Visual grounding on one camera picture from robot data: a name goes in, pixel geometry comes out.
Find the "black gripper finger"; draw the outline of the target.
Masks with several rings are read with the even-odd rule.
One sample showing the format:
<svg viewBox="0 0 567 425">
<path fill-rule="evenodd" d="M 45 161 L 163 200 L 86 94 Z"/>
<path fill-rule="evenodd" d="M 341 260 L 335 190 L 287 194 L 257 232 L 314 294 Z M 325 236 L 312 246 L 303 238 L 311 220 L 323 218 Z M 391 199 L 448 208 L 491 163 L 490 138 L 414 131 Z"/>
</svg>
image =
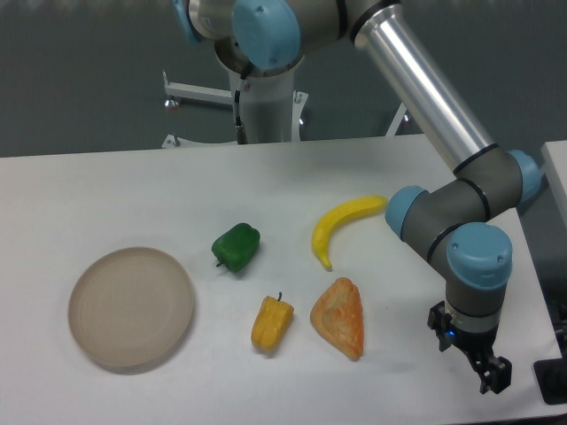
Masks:
<svg viewBox="0 0 567 425">
<path fill-rule="evenodd" d="M 439 301 L 428 313 L 427 326 L 435 332 L 436 337 L 439 340 L 439 350 L 441 352 L 449 348 L 449 339 L 447 337 L 447 317 L 448 314 L 445 310 L 444 301 Z"/>
<path fill-rule="evenodd" d="M 473 371 L 480 380 L 479 392 L 500 394 L 511 384 L 512 364 L 504 357 L 496 357 L 489 345 L 462 349 Z"/>
</svg>

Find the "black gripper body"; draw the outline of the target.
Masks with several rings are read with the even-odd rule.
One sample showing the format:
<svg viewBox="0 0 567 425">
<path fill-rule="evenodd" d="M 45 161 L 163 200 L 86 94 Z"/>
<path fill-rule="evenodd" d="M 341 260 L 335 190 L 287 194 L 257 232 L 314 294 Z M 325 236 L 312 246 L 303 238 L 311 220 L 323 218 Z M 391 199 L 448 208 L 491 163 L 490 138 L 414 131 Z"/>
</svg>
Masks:
<svg viewBox="0 0 567 425">
<path fill-rule="evenodd" d="M 487 316 L 474 317 L 453 309 L 446 309 L 444 336 L 450 344 L 464 351 L 482 351 L 491 348 L 500 325 L 501 310 Z"/>
</svg>

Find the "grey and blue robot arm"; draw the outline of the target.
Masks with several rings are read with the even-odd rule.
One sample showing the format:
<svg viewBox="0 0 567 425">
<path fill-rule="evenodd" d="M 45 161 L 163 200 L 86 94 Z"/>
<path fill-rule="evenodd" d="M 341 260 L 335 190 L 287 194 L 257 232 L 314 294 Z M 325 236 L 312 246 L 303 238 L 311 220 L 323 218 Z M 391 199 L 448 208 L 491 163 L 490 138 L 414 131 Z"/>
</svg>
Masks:
<svg viewBox="0 0 567 425">
<path fill-rule="evenodd" d="M 428 192 L 398 191 L 385 218 L 446 282 L 429 312 L 439 347 L 459 349 L 482 392 L 511 382 L 511 363 L 493 353 L 512 271 L 509 237 L 491 219 L 532 198 L 540 170 L 521 151 L 504 151 L 428 58 L 398 1 L 176 1 L 191 43 L 210 40 L 228 69 L 241 144 L 289 142 L 296 128 L 291 78 L 309 52 L 348 38 L 366 52 L 454 174 Z"/>
</svg>

